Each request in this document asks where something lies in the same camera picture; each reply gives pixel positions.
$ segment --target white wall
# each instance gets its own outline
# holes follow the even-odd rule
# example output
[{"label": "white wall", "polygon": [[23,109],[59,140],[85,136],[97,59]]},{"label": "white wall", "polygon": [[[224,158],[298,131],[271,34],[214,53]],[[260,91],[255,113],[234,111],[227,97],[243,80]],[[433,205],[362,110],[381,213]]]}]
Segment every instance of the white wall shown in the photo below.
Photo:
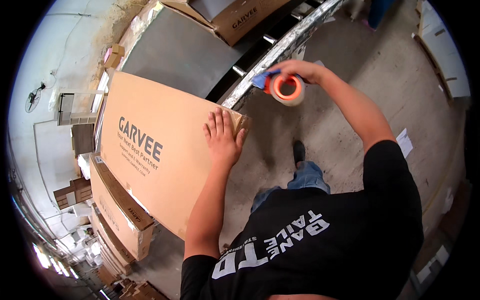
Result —
[{"label": "white wall", "polygon": [[[52,217],[59,214],[53,191],[69,186],[77,174],[70,126],[52,121],[56,112],[48,110],[48,102],[53,87],[96,89],[103,55],[112,41],[120,39],[118,26],[130,21],[123,20],[129,16],[114,4],[128,8],[128,2],[57,0],[36,30],[16,77],[8,118],[13,159],[26,189],[23,197],[46,219],[48,226],[44,227],[54,239],[68,235],[80,219],[70,214],[63,214],[62,220]],[[27,96],[40,82],[47,89],[37,107],[26,113]],[[64,241],[73,246],[68,238]]]}]

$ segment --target orange tape roll core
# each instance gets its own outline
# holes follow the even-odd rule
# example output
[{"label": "orange tape roll core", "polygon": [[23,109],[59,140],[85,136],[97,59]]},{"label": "orange tape roll core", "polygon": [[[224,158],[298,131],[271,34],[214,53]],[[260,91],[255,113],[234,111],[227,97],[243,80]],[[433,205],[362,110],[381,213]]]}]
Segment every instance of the orange tape roll core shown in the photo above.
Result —
[{"label": "orange tape roll core", "polygon": [[285,83],[282,76],[277,76],[273,81],[273,91],[277,96],[282,100],[293,100],[297,98],[301,93],[301,83],[300,80],[293,75],[289,75],[287,80],[291,80],[295,83],[295,91],[291,95],[284,95],[280,92],[280,87]]}]

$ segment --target person's left hand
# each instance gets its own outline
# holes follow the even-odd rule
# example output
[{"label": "person's left hand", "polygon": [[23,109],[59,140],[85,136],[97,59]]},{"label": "person's left hand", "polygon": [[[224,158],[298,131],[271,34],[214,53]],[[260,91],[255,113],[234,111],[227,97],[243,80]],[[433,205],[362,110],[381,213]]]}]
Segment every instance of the person's left hand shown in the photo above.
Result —
[{"label": "person's left hand", "polygon": [[237,139],[233,140],[230,115],[226,110],[222,112],[220,108],[216,108],[215,113],[208,113],[208,123],[204,124],[203,129],[212,167],[228,168],[230,171],[240,157],[246,130],[241,129]]}]

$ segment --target black t-shirt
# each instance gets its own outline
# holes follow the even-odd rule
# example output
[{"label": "black t-shirt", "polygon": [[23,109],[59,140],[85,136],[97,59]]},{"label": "black t-shirt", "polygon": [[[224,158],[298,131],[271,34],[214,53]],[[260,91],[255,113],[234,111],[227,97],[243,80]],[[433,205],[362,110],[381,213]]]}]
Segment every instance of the black t-shirt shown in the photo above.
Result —
[{"label": "black t-shirt", "polygon": [[183,262],[180,298],[395,299],[423,243],[420,195],[396,143],[370,148],[363,186],[273,191],[219,260]]}]

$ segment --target blue jeans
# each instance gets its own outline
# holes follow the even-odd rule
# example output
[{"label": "blue jeans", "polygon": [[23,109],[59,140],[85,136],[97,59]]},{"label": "blue jeans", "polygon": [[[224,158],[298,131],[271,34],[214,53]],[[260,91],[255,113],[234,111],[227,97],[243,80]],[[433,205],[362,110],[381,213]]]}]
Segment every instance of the blue jeans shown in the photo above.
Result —
[{"label": "blue jeans", "polygon": [[[303,188],[317,188],[330,194],[330,186],[325,183],[323,172],[312,161],[304,160],[300,162],[299,168],[293,173],[293,179],[287,184],[287,190],[298,190]],[[253,205],[250,213],[253,213],[274,190],[281,190],[282,188],[274,186],[264,192],[258,192],[253,199]]]},{"label": "blue jeans", "polygon": [[370,25],[371,28],[377,29],[378,24],[380,24],[380,21],[394,1],[395,0],[372,0],[370,13],[368,14],[368,25]]}]

